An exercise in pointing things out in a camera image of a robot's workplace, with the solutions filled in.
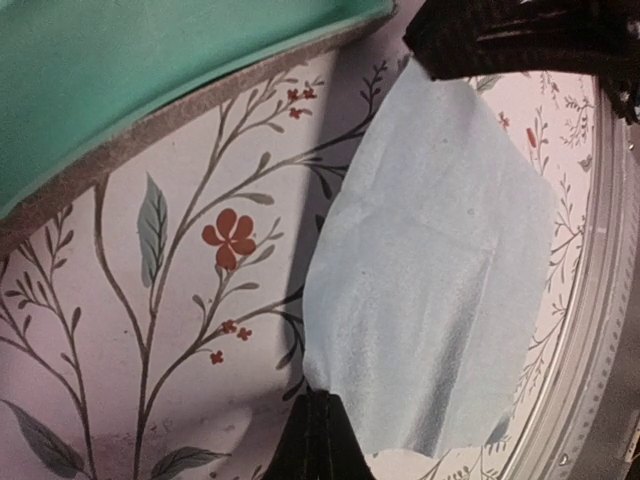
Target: white napkin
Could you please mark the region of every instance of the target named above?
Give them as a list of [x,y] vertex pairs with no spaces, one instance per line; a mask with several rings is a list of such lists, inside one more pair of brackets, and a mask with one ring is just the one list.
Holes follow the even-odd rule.
[[555,197],[463,81],[414,60],[324,224],[304,370],[365,453],[482,445],[510,410],[542,297]]

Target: black pointed tool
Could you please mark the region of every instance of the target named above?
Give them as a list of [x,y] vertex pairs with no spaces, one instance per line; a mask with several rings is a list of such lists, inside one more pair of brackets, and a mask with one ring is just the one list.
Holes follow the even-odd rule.
[[639,121],[640,1],[427,0],[405,43],[434,79],[525,70],[596,75]]
[[299,396],[262,480],[375,480],[338,395]]

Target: table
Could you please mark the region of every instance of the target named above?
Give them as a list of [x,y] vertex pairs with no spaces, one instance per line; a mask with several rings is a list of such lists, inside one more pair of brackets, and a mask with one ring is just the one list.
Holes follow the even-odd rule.
[[[402,2],[374,36],[147,145],[1,265],[6,478],[260,477],[303,387],[306,266],[358,141],[406,63],[401,32],[420,3]],[[380,479],[497,479],[524,461],[518,452],[575,322],[599,158],[594,82],[553,72],[468,81],[558,196],[547,288],[504,438],[442,460],[370,455]],[[195,108],[190,97],[178,103],[185,116]]]

